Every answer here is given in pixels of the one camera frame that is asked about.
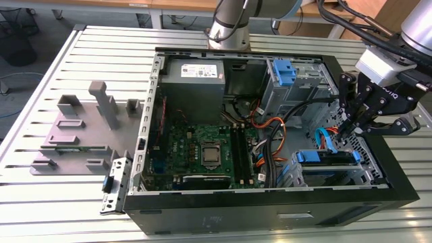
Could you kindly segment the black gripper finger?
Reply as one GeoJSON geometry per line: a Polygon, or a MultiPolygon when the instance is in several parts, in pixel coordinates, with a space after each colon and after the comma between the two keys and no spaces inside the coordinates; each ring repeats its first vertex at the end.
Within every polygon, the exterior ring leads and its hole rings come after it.
{"type": "Polygon", "coordinates": [[[392,123],[376,122],[378,116],[386,116],[384,110],[369,108],[354,120],[353,126],[356,133],[366,133],[380,136],[406,136],[420,129],[420,123],[416,120],[412,111],[398,114],[392,123]]]}
{"type": "Polygon", "coordinates": [[[356,128],[365,124],[365,95],[358,94],[360,82],[365,81],[361,72],[342,72],[338,79],[338,105],[342,108],[345,120],[338,126],[337,139],[350,136],[356,128]]]}

